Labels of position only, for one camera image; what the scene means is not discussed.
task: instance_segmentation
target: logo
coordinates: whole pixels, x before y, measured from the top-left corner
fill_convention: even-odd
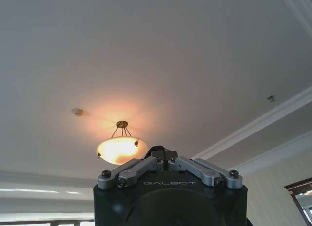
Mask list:
[[[154,185],[159,185],[159,186],[186,186],[186,185],[195,185],[196,181],[145,181],[143,182],[144,185],[146,186],[154,186]]]

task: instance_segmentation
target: window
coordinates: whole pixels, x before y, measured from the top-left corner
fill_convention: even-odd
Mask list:
[[[0,222],[0,226],[95,226],[94,220],[47,220],[25,222]]]
[[[80,222],[80,226],[95,226],[94,222],[90,221],[82,221]]]
[[[44,224],[4,225],[4,226],[50,226],[50,223],[44,223]]]
[[[312,226],[312,178],[285,186],[304,221]]]

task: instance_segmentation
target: metal bracket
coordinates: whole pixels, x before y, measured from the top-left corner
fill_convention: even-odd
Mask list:
[[[201,181],[208,186],[221,186],[223,185],[223,179],[217,171],[207,169],[194,161],[185,157],[178,157],[168,162],[170,170],[187,170],[193,175],[201,179]]]
[[[163,160],[150,156],[134,167],[122,171],[119,174],[116,184],[119,188],[133,186],[137,183],[138,178],[147,171],[162,170],[163,164]]]
[[[197,176],[207,186],[217,187],[226,185],[231,189],[243,187],[243,179],[238,171],[226,171],[203,159],[190,160],[185,157],[172,157],[168,161],[169,170],[186,170]],[[148,157],[143,161],[132,159],[112,172],[103,171],[98,177],[100,189],[110,189],[116,185],[120,188],[133,186],[137,180],[147,171],[163,170],[164,161],[160,157]]]
[[[239,175],[238,171],[226,171],[225,169],[222,169],[203,159],[195,159],[194,162],[200,164],[201,166],[204,166],[205,168],[219,172],[223,179],[225,179],[227,187],[233,189],[240,189],[243,187],[243,178]]]
[[[140,163],[139,159],[132,159],[127,163],[115,168],[109,174],[109,176],[105,177],[103,175],[98,176],[98,187],[100,189],[110,189],[116,186],[116,180],[119,174],[126,170],[132,168],[134,165]]]

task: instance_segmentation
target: window frame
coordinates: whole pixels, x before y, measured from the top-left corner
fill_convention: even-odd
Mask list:
[[[40,220],[40,221],[10,221],[10,222],[0,222],[0,225],[31,225],[31,224],[48,224],[50,226],[58,226],[59,224],[74,224],[74,226],[80,226],[81,222],[94,222],[94,219],[84,219],[84,220]]]
[[[298,182],[290,184],[290,185],[286,185],[286,186],[284,186],[284,188],[288,191],[288,193],[292,197],[294,203],[296,204],[296,206],[297,206],[302,218],[306,222],[307,226],[312,226],[312,224],[307,219],[305,213],[303,212],[302,206],[300,205],[298,199],[296,198],[296,195],[311,190],[311,188],[312,188],[312,177],[305,179],[305,180],[302,180],[302,181],[298,181]]]

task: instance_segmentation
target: white ceiling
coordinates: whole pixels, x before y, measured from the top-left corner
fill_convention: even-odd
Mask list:
[[[312,103],[270,124],[259,132],[236,143],[208,161],[225,169],[233,168],[269,150],[312,131]]]
[[[94,180],[118,120],[192,157],[312,85],[283,0],[0,0],[0,20],[0,171]]]

